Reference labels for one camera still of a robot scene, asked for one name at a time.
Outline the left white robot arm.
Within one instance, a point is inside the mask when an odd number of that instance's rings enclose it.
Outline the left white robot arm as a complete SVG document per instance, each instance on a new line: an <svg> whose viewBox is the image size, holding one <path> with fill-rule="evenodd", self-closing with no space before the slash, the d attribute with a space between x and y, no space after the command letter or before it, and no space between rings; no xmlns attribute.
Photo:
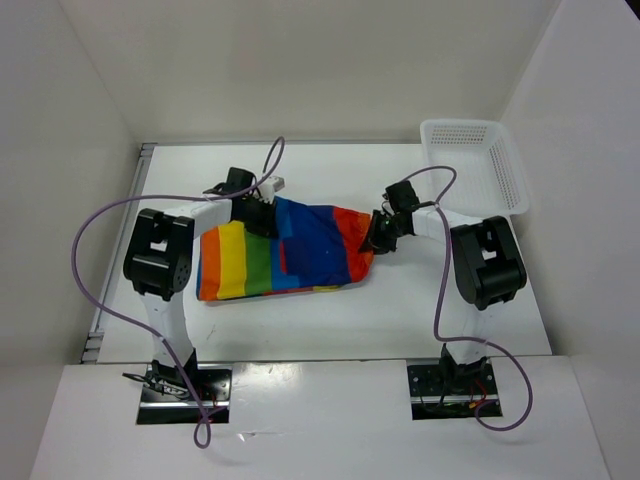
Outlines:
<svg viewBox="0 0 640 480"><path fill-rule="evenodd" d="M192 275L194 241L234 220L254 234L275 239L275 196L284 186L281 177L255 181L251 172L232 167L224 182L205 192L203 201L138 213L123 273L139 294L150 327L159 333L150 371L141 380L147 387L180 400L196 394L200 374L183 301Z"/></svg>

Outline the rainbow striped shorts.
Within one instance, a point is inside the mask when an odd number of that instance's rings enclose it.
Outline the rainbow striped shorts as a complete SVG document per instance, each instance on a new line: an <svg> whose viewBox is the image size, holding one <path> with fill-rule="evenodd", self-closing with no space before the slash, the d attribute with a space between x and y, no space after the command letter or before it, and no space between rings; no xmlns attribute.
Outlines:
<svg viewBox="0 0 640 480"><path fill-rule="evenodd" d="M362 252L371 216L329 205L276 200L278 237L232 221L200 237L196 297L201 302L331 290L366 278Z"/></svg>

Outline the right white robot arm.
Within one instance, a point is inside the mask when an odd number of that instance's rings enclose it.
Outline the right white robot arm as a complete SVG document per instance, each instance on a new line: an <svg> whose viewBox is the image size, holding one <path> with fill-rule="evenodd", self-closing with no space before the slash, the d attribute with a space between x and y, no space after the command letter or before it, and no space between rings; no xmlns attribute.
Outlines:
<svg viewBox="0 0 640 480"><path fill-rule="evenodd" d="M506 218L472 218L420 202L410 181L388 186L391 210L376 210L361 244L362 252L382 255L396 250L397 240L412 235L445 247L443 279L436 299L434 337L442 343L438 378L443 390L460 393L485 373L489 308L507 303L527 283L527 273ZM453 334L440 332L444 300L453 279L468 305L464 323Z"/></svg>

